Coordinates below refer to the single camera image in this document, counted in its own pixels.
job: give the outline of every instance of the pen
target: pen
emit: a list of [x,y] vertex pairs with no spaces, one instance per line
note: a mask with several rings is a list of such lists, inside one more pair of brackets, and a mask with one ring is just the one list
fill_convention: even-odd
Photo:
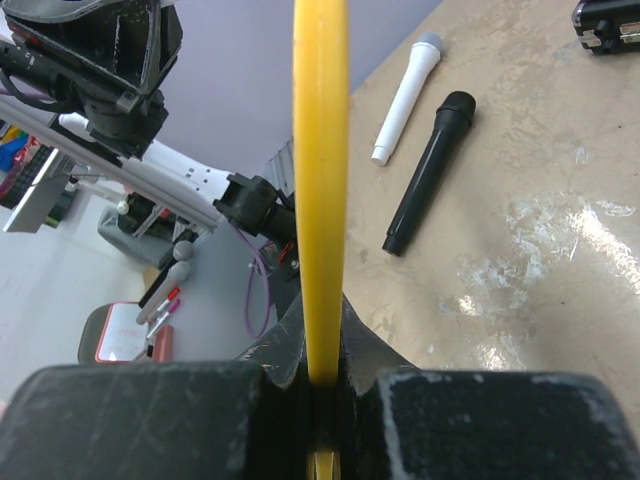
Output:
[[180,299],[173,302],[169,306],[169,309],[160,318],[156,320],[156,324],[149,331],[149,333],[147,333],[147,340],[151,340],[156,335],[156,333],[158,333],[158,330],[160,330],[162,326],[167,322],[171,314],[178,309],[178,307],[180,306],[180,303],[181,303]]
[[178,295],[180,295],[180,289],[178,287],[171,290],[167,299],[158,306],[156,314],[162,313],[169,305],[171,305],[171,302],[173,302]]

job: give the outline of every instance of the red object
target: red object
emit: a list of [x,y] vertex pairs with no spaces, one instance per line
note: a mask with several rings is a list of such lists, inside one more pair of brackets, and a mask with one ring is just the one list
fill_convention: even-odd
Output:
[[293,248],[296,246],[296,244],[293,241],[290,241],[289,243],[287,243],[285,245],[285,247],[282,249],[282,251],[280,252],[280,257],[278,258],[278,263],[282,264],[282,262],[284,262],[285,257],[287,256],[287,254],[293,250]]
[[171,290],[171,293],[167,297],[167,300],[169,300],[170,302],[173,302],[178,295],[180,295],[180,289],[176,287],[173,290]]
[[4,181],[0,183],[0,198],[4,198],[13,188],[22,170],[29,164],[39,147],[40,142],[38,139],[30,135],[27,144],[13,157],[13,167],[11,171]]
[[156,334],[151,360],[155,363],[170,362],[173,359],[173,327],[166,325]]
[[12,32],[15,32],[18,35],[20,35],[28,43],[32,43],[33,45],[40,45],[40,40],[38,40],[34,35],[25,32],[22,28],[18,27],[17,25],[15,25],[15,24],[13,24],[11,22],[7,22],[7,26],[9,27],[9,29]]

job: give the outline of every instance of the blue object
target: blue object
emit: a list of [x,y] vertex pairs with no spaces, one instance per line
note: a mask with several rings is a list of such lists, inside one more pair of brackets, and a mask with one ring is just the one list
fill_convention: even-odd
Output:
[[28,140],[29,137],[24,136],[0,146],[0,170],[5,172],[11,170],[11,167],[13,167],[13,157],[27,144]]

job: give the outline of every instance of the yellow strip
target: yellow strip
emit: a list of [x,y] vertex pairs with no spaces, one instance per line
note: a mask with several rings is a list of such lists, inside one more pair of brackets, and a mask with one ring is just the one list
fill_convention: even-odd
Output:
[[[309,380],[338,377],[347,210],[349,38],[346,0],[296,0],[293,132],[296,223]],[[333,454],[315,456],[332,478]]]

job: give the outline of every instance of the table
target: table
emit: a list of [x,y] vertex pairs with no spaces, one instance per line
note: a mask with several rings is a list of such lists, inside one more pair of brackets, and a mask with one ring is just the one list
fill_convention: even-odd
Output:
[[[422,368],[586,372],[640,432],[640,58],[595,57],[576,2],[446,0],[351,101],[345,293]],[[387,167],[373,142],[425,31],[445,56]],[[454,90],[478,102],[403,258],[386,230]]]

